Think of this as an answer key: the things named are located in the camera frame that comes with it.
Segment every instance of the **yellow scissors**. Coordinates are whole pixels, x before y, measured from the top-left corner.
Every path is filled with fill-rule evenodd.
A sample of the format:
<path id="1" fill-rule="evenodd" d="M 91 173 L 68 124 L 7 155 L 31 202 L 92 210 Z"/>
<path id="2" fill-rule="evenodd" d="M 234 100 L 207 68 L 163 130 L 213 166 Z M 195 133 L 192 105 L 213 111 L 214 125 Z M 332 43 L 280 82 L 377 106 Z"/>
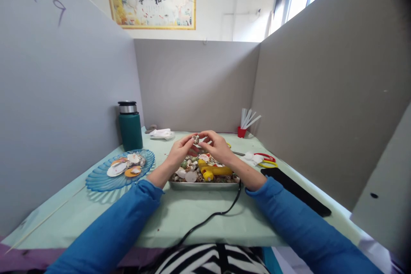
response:
<path id="1" fill-rule="evenodd" d="M 234 152 L 233 151 L 233 153 L 234 154 L 237 154 L 237 155 L 239 155 L 239 156 L 244 156 L 245 154 L 244 153 L 239 153 L 239 152 Z M 264 153 L 254 153 L 254 154 L 257 154 L 257 155 L 262 155 L 262 156 L 264 156 L 265 158 L 264 158 L 264 160 L 262 161 L 262 163 L 259 163 L 258 165 L 259 166 L 261 166 L 261 167 L 263 167 L 263 168 L 278 168 L 278 165 L 277 165 L 277 163 L 275 162 L 275 158 L 274 157 L 272 157 L 272 156 L 270 156 L 270 155 L 268 155 L 268 154 L 264 154 Z"/>

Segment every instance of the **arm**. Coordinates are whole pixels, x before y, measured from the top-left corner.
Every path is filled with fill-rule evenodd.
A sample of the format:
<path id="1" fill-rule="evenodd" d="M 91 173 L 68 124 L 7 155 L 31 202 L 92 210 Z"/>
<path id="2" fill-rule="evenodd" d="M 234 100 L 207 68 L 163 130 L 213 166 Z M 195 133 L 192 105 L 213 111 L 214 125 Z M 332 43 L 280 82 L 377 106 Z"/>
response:
<path id="1" fill-rule="evenodd" d="M 109 273 L 131 249 L 147 219 L 160 205 L 162 188 L 193 145 L 191 135 L 174 143 L 165 162 L 134 183 L 52 264 L 53 273 Z"/>
<path id="2" fill-rule="evenodd" d="M 273 178 L 236 157 L 224 138 L 213 131 L 199 145 L 219 162 L 229 166 L 244 182 L 276 232 L 290 245 L 314 273 L 380 273 L 345 236 Z"/>

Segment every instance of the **blue glass plate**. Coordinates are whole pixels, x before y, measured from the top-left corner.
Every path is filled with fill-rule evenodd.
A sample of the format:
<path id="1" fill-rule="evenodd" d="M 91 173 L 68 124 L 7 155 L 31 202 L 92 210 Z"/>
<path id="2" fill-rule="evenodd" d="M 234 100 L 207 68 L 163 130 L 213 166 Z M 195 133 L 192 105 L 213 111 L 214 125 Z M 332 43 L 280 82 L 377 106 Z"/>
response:
<path id="1" fill-rule="evenodd" d="M 132 153 L 138 153 L 146 159 L 146 164 L 143 168 L 141 168 L 141 173 L 138 176 L 129 178 L 126 177 L 124 173 L 122 173 L 121 175 L 112 178 L 107 175 L 107 170 L 111 166 L 112 162 L 118 160 L 119 158 L 127 157 L 128 154 Z M 154 153 L 146 149 L 124 152 L 123 154 L 109 159 L 108 161 L 104 162 L 96 169 L 94 169 L 86 179 L 86 186 L 92 191 L 105 192 L 113 191 L 115 189 L 130 185 L 131 183 L 138 181 L 143 176 L 145 176 L 146 173 L 148 173 L 148 171 L 154 164 L 154 159 Z"/>

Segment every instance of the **thermos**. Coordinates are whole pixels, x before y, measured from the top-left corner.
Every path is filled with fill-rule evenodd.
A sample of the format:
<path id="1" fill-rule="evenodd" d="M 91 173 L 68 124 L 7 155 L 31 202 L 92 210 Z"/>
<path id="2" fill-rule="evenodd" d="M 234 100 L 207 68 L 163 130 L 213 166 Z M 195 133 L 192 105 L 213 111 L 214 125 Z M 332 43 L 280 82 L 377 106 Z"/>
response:
<path id="1" fill-rule="evenodd" d="M 140 115 L 134 101 L 119 102 L 119 122 L 121 139 L 125 151 L 143 148 L 143 138 L 141 136 Z"/>

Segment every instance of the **black cord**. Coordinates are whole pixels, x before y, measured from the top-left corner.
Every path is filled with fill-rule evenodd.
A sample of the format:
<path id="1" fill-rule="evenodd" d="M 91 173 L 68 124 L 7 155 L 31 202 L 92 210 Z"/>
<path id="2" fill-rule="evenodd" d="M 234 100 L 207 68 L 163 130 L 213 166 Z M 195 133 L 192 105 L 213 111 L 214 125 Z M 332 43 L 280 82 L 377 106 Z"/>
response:
<path id="1" fill-rule="evenodd" d="M 150 264 L 142 267 L 139 269 L 139 273 L 141 272 L 151 272 L 154 273 L 158 267 L 168 258 L 168 256 L 170 256 L 171 253 L 173 253 L 175 250 L 179 249 L 180 246 L 183 245 L 184 241 L 188 238 L 188 236 L 193 233 L 195 230 L 197 230 L 198 228 L 200 228 L 201 226 L 204 226 L 205 224 L 207 224 L 214 216 L 217 215 L 225 215 L 228 212 L 230 212 L 230 210 L 233 208 L 233 206 L 235 205 L 235 203 L 237 202 L 237 200 L 240 197 L 240 193 L 241 193 L 241 181 L 238 183 L 238 192 L 237 192 L 237 196 L 234 199 L 234 202 L 232 203 L 232 205 L 230 206 L 230 208 L 227 211 L 224 212 L 215 212 L 213 214 L 211 214 L 205 221 L 203 221 L 202 223 L 199 223 L 198 225 L 195 225 L 193 228 L 191 228 L 180 240 L 180 242 L 178 242 L 176 245 L 167 248 L 164 252 L 162 252 L 160 254 L 160 256 L 158 256 L 158 258 L 156 258 L 155 261 L 151 262 Z"/>

